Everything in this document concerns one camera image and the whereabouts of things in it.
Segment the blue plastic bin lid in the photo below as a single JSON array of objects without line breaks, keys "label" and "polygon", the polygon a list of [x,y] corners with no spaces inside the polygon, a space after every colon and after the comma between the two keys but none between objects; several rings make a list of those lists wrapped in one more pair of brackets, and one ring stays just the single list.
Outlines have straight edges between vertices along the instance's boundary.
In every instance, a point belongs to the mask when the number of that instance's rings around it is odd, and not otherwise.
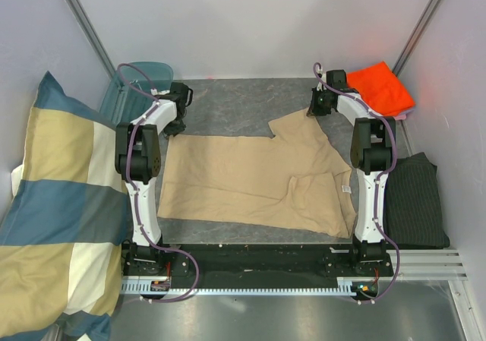
[{"label": "blue plastic bin lid", "polygon": [[[139,71],[122,66],[120,72],[138,90],[150,93],[151,87],[157,90],[168,90],[173,81],[172,68],[162,62],[132,62]],[[130,122],[146,112],[153,100],[136,90],[131,89],[116,73],[103,98],[100,114],[114,125],[119,122]]]}]

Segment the beige t shirt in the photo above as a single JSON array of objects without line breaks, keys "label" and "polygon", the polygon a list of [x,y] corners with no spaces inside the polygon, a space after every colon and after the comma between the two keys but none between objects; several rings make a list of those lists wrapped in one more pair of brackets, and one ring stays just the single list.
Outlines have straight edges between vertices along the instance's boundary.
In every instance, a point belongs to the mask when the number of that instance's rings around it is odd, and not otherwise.
[{"label": "beige t shirt", "polygon": [[272,137],[170,138],[158,215],[349,238],[352,169],[317,119],[303,109],[268,125]]}]

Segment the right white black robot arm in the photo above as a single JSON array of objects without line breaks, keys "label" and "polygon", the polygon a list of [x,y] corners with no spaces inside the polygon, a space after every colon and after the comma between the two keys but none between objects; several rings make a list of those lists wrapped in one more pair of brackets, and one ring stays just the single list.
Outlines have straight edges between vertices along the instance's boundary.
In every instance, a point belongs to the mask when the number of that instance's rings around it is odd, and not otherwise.
[{"label": "right white black robot arm", "polygon": [[367,274],[387,258],[383,230],[384,197],[388,175],[397,162],[396,120],[372,109],[348,85],[344,70],[324,71],[315,63],[317,86],[312,89],[307,115],[320,117],[337,112],[353,127],[350,160],[358,176],[358,220],[352,235],[349,269]]}]

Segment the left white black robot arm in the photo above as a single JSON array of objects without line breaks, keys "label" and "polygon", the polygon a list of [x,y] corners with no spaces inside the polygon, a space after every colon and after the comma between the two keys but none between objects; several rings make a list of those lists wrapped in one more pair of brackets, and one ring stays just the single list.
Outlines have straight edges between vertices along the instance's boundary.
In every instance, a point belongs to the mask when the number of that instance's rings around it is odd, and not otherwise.
[{"label": "left white black robot arm", "polygon": [[150,275],[166,268],[166,256],[158,252],[162,233],[156,215],[155,185],[162,168],[159,136],[176,136],[186,129],[183,118],[192,103],[194,91],[173,82],[168,90],[151,90],[150,108],[131,122],[115,129],[115,170],[128,189],[134,221],[132,242],[145,251],[140,266]]}]

